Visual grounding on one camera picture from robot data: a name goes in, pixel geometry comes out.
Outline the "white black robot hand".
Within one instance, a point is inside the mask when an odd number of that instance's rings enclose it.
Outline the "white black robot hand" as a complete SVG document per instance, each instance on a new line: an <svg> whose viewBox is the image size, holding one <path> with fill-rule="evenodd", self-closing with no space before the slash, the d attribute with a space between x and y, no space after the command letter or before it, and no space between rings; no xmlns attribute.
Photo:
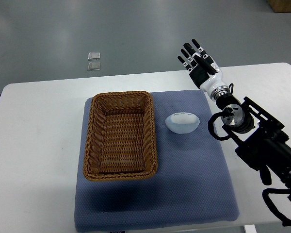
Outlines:
<svg viewBox="0 0 291 233"><path fill-rule="evenodd" d="M185 43L183 44L185 50L181 49L180 51L186 58L186 61L181 56L178 56L178 60L189 71L189 75L197 88L206 92L211 99L218 99L226 94L226 83L223 81L223 73L217 63L211 56L207 55L206 51L194 38L192 43L198 52L189 43Z"/></svg>

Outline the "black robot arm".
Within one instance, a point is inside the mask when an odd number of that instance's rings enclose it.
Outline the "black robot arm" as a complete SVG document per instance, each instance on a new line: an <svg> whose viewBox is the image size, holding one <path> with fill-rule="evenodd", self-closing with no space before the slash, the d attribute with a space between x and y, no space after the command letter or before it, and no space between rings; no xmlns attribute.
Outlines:
<svg viewBox="0 0 291 233"><path fill-rule="evenodd" d="M195 39L185 43L178 60L188 70L195 86L207 93L220 112L211 116L208 131L219 141L232 139L236 154L260 174L264 185L272 184L271 172L281 180L286 189L266 188L262 197L269 210L291 227L287 218L275 206L270 194L287 195L291 202L291 148L286 144L289 136L284 125L248 97L239 102L233 95L234 84L223 81L223 73L211 56Z"/></svg>

